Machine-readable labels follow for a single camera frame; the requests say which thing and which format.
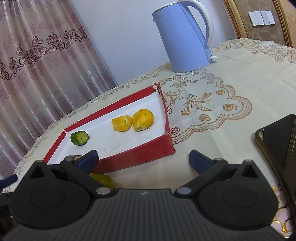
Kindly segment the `yellow-green round fruit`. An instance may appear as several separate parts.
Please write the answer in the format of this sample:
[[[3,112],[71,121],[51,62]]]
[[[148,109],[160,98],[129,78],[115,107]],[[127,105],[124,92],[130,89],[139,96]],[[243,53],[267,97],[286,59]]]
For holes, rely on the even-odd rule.
[[[107,175],[90,173],[89,176],[111,190],[116,189],[114,181]]]

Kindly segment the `gold padded headboard frame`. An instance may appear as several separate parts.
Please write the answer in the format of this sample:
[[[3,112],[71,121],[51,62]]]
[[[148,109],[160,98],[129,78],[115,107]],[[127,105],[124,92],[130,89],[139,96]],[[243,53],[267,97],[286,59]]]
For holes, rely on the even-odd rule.
[[[295,48],[295,2],[224,0],[238,38]]]

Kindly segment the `black smartphone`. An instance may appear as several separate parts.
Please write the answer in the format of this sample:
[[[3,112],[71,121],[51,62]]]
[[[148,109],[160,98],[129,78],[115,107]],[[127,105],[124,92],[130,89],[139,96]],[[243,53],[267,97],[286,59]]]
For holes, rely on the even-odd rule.
[[[292,211],[295,211],[295,115],[258,129],[255,142],[272,168]]]

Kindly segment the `blue electric kettle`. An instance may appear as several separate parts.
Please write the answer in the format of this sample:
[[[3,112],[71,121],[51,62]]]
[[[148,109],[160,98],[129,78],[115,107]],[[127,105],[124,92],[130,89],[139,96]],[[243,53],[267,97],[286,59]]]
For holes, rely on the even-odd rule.
[[[195,8],[202,16],[206,34],[189,10]],[[208,66],[217,59],[210,50],[214,36],[213,20],[200,1],[176,1],[152,13],[172,70],[185,73]]]

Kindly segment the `green cucumber piece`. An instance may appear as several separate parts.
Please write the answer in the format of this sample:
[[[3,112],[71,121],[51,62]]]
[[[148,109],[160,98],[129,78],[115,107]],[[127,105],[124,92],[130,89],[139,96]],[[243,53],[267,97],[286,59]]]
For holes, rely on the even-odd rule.
[[[70,136],[71,143],[75,146],[83,146],[89,140],[89,135],[85,131],[74,132]]]

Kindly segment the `red shallow box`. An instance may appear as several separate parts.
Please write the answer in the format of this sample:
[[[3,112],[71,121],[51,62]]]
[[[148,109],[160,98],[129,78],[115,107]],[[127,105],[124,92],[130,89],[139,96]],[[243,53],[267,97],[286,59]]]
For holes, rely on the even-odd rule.
[[[154,123],[146,130],[126,132],[113,129],[111,120],[123,115],[133,115],[140,109],[148,109],[154,115]],[[89,135],[83,146],[71,143],[74,132],[85,131]],[[96,150],[99,161],[95,173],[103,174],[174,154],[176,151],[170,134],[167,108],[160,83],[144,88],[110,104],[77,121],[62,131],[44,157],[48,165],[60,163],[66,156],[84,155]]]

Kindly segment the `yellow fruit piece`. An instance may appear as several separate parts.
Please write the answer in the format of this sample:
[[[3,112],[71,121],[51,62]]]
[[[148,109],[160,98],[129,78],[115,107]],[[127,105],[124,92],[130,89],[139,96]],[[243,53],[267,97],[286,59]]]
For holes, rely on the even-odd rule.
[[[132,116],[123,115],[111,120],[112,127],[117,132],[125,132],[132,126]]]
[[[132,124],[136,132],[148,129],[153,123],[154,115],[148,109],[140,109],[132,116]]]

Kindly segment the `white wall switch panel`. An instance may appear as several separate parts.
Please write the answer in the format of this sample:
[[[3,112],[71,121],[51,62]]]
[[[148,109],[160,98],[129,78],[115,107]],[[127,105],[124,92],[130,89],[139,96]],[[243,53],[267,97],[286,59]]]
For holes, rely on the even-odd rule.
[[[275,25],[275,20],[273,14],[270,10],[268,11],[249,11],[248,15],[250,17],[253,26],[269,26]]]

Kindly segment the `pink patterned curtain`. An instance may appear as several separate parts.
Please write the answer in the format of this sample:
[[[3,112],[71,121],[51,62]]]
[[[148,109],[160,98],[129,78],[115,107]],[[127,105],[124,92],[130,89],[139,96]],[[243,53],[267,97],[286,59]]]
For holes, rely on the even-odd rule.
[[[1,178],[51,124],[114,87],[68,1],[1,1]]]

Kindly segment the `cream embroidered tablecloth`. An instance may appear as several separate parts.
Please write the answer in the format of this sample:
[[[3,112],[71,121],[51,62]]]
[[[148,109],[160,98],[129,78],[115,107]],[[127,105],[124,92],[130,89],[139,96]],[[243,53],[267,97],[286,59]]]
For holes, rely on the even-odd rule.
[[[174,155],[111,173],[118,187],[176,189],[196,176],[189,152],[231,163],[255,161],[278,198],[272,226],[284,237],[295,230],[292,215],[254,133],[295,113],[295,49],[272,41],[229,40],[213,48],[218,60],[177,74],[165,64],[115,87],[52,124],[18,164],[22,178],[48,152],[63,129],[138,90],[159,82],[171,128]]]

